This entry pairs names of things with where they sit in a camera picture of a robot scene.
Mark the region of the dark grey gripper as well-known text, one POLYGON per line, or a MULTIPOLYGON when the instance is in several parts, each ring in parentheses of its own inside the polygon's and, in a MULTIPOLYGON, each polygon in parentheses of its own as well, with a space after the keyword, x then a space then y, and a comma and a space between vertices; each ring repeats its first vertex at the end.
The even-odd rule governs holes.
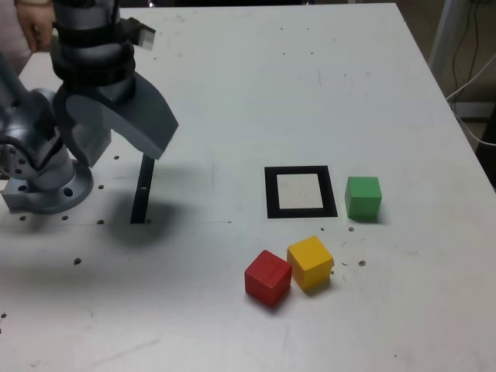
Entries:
POLYGON ((119 81, 70 77, 53 99, 58 131, 69 151, 93 167, 115 132, 135 149, 160 159, 178 128, 163 95, 138 73, 119 81))

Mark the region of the person's hand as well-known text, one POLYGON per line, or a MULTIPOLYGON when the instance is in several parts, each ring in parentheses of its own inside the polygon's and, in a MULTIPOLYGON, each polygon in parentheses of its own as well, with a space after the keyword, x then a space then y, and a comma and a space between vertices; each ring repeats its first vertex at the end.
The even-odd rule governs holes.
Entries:
POLYGON ((32 53, 48 50, 55 14, 52 1, 15 1, 19 24, 32 53))

